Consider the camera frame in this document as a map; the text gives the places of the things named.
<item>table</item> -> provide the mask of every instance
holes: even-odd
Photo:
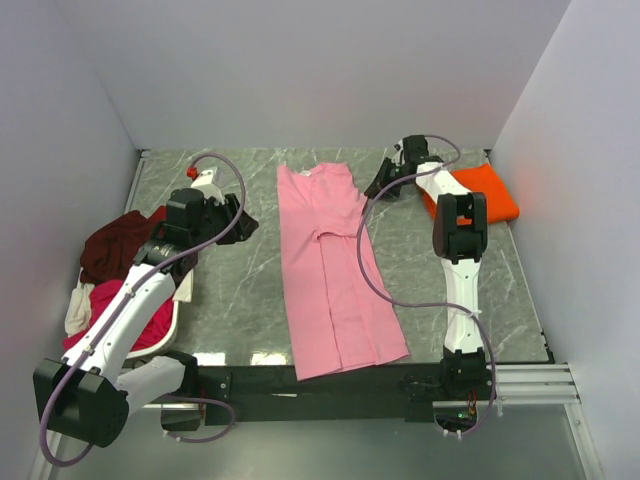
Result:
[[[131,209],[150,215],[172,190],[187,187],[190,157],[204,150],[150,150],[142,157],[131,193]],[[346,162],[357,188],[364,191],[385,155],[380,148],[216,149],[242,172],[248,213],[260,228],[247,242],[211,247],[200,254],[191,303],[182,304],[172,348],[198,357],[201,365],[293,364],[284,307],[276,167],[294,171],[321,162]],[[452,151],[438,151],[445,160]],[[455,168],[486,162],[482,150],[464,151]],[[218,165],[204,160],[201,168]],[[226,192],[238,192],[233,174],[223,167]],[[395,202],[379,203],[368,228],[378,267],[389,293],[408,302],[444,300],[439,259],[431,245],[432,221],[412,186]],[[489,244],[479,280],[480,320],[499,362],[547,362],[545,346],[509,226],[489,226]],[[396,308],[409,357],[400,362],[438,362],[447,327],[442,308]]]

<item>pink garment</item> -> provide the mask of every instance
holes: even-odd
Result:
[[[409,354],[391,304],[365,283],[356,232],[366,197],[343,163],[304,174],[278,167],[284,300],[298,380]],[[385,291],[366,229],[362,259]]]
[[[107,309],[109,303],[111,303],[111,300],[115,298],[123,284],[124,282],[122,280],[109,280],[98,285],[89,294],[89,300],[91,301],[91,320],[89,320],[89,328],[98,321],[102,312]],[[144,330],[138,337],[138,340],[133,344],[131,351],[134,352],[136,350],[152,347],[162,340],[169,332],[169,328],[171,328],[172,317],[173,300],[170,298],[160,305],[160,308],[156,311],[153,317],[151,317],[151,320],[149,320],[147,326],[144,327]],[[62,341],[64,349],[69,350],[78,343],[87,330],[65,338]]]

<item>pile of clothes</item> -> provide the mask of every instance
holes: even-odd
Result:
[[[100,318],[124,283],[138,249],[149,240],[154,227],[165,220],[166,208],[158,208],[145,218],[131,211],[105,225],[85,242],[80,256],[80,284],[71,293],[65,318],[68,335],[62,342],[68,350]],[[173,301],[168,299],[151,318],[132,351],[152,347],[160,342],[171,327]]]

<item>maroon cloth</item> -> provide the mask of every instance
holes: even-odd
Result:
[[[111,303],[111,300],[115,298],[123,284],[124,282],[122,280],[110,280],[102,285],[98,285],[89,294],[89,300],[91,301],[91,320],[89,320],[89,328],[98,321],[102,312],[106,310],[109,303]],[[153,315],[153,317],[151,317],[151,320],[149,320],[149,323],[138,337],[138,340],[133,345],[131,351],[152,347],[162,340],[169,332],[169,328],[171,328],[172,316],[173,300],[170,298],[160,305],[158,311]],[[62,341],[64,349],[69,350],[78,343],[87,330],[65,338]]]
[[[149,240],[153,227],[165,218],[164,206],[148,219],[134,210],[95,232],[85,242],[80,256],[80,281],[99,285],[107,280],[127,278],[136,253]]]

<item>gray marble surface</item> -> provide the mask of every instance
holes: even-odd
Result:
[[[203,364],[292,364],[280,266],[276,166],[302,171],[320,162],[346,162],[364,191],[380,167],[384,149],[220,149],[240,169],[247,186],[246,209],[260,222],[252,238],[209,248],[195,270],[193,302],[179,312],[174,348],[196,354]],[[132,209],[150,215],[175,188],[189,186],[189,158],[199,151],[145,152]],[[437,152],[451,158],[452,152]],[[211,159],[211,166],[216,165]],[[480,165],[481,150],[466,151],[455,168]],[[209,164],[201,163],[202,168]],[[238,191],[225,170],[225,191]],[[415,188],[406,186],[392,203],[380,203],[368,223],[387,290],[407,302],[444,300],[444,275],[431,246],[432,221]],[[479,280],[480,319],[501,362],[544,362],[540,325],[506,223],[489,227],[489,246]],[[444,309],[396,308],[410,357],[437,362],[447,327]]]

